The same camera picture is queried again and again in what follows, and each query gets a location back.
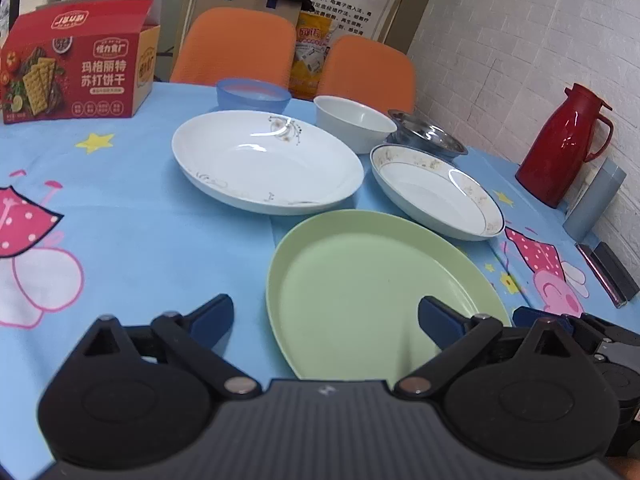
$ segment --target cracker box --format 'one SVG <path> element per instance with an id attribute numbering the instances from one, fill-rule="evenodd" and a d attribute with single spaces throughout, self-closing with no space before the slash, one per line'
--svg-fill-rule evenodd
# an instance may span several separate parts
<path id="1" fill-rule="evenodd" d="M 67 0 L 18 17 L 2 48 L 6 124 L 131 117 L 151 92 L 154 0 Z"/>

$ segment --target white plate with blue rim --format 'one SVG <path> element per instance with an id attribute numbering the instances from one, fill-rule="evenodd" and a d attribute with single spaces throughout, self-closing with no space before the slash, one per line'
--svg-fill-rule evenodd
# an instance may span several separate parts
<path id="1" fill-rule="evenodd" d="M 458 240 L 487 240 L 504 229 L 494 199 L 468 174 L 408 146 L 371 150 L 376 181 L 419 224 Z"/>
<path id="2" fill-rule="evenodd" d="M 200 115 L 174 133 L 180 168 L 225 204 L 273 215 L 317 213 L 354 194 L 364 178 L 340 140 L 290 117 L 248 110 Z"/>

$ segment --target green plate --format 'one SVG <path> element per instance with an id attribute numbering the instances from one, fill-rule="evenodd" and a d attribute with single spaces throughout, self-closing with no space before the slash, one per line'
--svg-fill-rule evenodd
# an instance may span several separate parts
<path id="1" fill-rule="evenodd" d="M 437 354 L 418 326 L 435 296 L 465 316 L 509 325 L 491 284 L 453 245 L 424 227 L 371 211 L 331 211 L 278 245 L 267 310 L 284 357 L 303 379 L 399 378 Z"/>

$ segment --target orange chair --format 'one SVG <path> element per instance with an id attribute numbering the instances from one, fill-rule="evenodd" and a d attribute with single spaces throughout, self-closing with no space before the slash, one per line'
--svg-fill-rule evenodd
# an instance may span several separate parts
<path id="1" fill-rule="evenodd" d="M 357 101 L 386 114 L 392 108 L 413 113 L 415 70 L 407 56 L 359 36 L 343 36 L 324 62 L 318 95 Z"/>
<path id="2" fill-rule="evenodd" d="M 289 87 L 296 29 L 258 10 L 217 7 L 197 17 L 178 53 L 172 83 L 215 85 L 246 77 Z"/>

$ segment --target table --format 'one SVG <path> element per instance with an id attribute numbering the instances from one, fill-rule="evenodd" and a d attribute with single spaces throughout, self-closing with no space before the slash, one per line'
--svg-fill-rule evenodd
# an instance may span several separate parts
<path id="1" fill-rule="evenodd" d="M 16 480 L 32 478 L 49 463 L 36 422 L 38 398 L 101 314 L 146 324 L 161 312 L 187 313 L 225 292 L 236 306 L 225 358 L 264 387 L 271 378 L 292 377 L 270 330 L 264 286 L 278 241 L 303 218 L 270 218 L 219 203 L 192 186 L 172 156 L 175 129 L 216 104 L 214 88 L 154 84 L 131 119 L 0 127 L 0 251 L 4 238 L 28 248 L 16 257 L 6 256 L 11 247 L 0 252 L 0 463 Z M 285 113 L 315 121 L 309 102 L 292 100 Z M 342 207 L 404 216 L 375 183 L 368 157 L 361 160 L 364 185 Z M 494 285 L 508 312 L 523 304 L 575 307 L 538 293 L 543 282 L 524 260 L 531 240 L 543 252 L 553 245 L 558 262 L 569 264 L 565 272 L 577 279 L 571 290 L 588 292 L 580 306 L 640 331 L 632 311 L 613 307 L 562 230 L 559 212 L 517 184 L 513 164 L 476 150 L 456 163 L 498 199 L 508 227 L 527 235 L 501 235 L 491 243 L 452 240 Z M 17 205 L 8 208 L 10 200 Z M 18 208 L 22 200 L 27 211 Z M 25 218 L 7 223 L 11 211 Z M 33 220 L 38 228 L 28 233 Z"/>

